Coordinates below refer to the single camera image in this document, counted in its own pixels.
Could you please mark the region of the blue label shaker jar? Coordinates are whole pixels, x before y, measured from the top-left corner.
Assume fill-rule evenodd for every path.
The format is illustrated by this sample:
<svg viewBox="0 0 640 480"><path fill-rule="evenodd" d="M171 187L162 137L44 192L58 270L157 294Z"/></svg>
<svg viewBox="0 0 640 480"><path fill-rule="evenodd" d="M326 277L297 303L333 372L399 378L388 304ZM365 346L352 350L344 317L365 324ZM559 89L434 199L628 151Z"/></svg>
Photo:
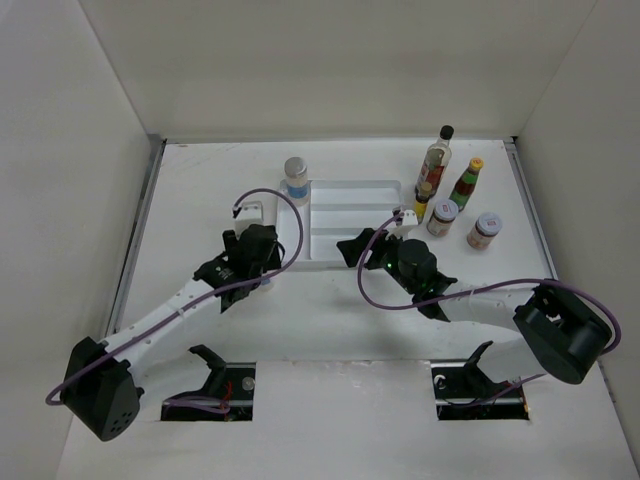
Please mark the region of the blue label shaker jar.
<svg viewBox="0 0 640 480"><path fill-rule="evenodd" d="M261 291L269 291L274 287L274 282L271 279L263 279L259 285Z"/></svg>
<svg viewBox="0 0 640 480"><path fill-rule="evenodd" d="M291 157L284 164L286 192L292 202L305 205L310 196L307 164L301 157Z"/></svg>

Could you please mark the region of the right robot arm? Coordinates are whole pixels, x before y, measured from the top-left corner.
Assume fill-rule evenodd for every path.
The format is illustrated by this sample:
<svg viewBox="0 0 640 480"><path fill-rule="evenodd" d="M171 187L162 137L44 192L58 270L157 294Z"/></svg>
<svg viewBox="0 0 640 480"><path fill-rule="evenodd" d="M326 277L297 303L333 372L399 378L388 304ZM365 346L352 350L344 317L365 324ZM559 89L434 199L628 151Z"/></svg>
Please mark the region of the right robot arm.
<svg viewBox="0 0 640 480"><path fill-rule="evenodd" d="M464 384L475 395L541 374L577 385L615 338L582 297L551 279L472 286L443 274L424 241L371 228L336 247L349 268L385 271L410 296L408 307L428 319L515 332L513 340L482 343L466 360Z"/></svg>

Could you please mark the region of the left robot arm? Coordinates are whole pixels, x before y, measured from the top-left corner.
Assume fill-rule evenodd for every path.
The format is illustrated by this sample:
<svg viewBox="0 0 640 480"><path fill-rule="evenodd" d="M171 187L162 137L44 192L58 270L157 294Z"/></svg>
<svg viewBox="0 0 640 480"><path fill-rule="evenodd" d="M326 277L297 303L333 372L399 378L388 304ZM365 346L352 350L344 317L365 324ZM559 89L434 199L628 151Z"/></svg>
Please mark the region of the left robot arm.
<svg viewBox="0 0 640 480"><path fill-rule="evenodd" d="M150 398L146 374L185 353L205 361L190 375L192 389L206 399L219 395L226 365L205 344L208 328L284 266L273 225L227 230L223 244L221 254L198 267L176 294L144 318L100 341L79 341L64 381L48 403L61 402L99 440L111 441L131 426Z"/></svg>

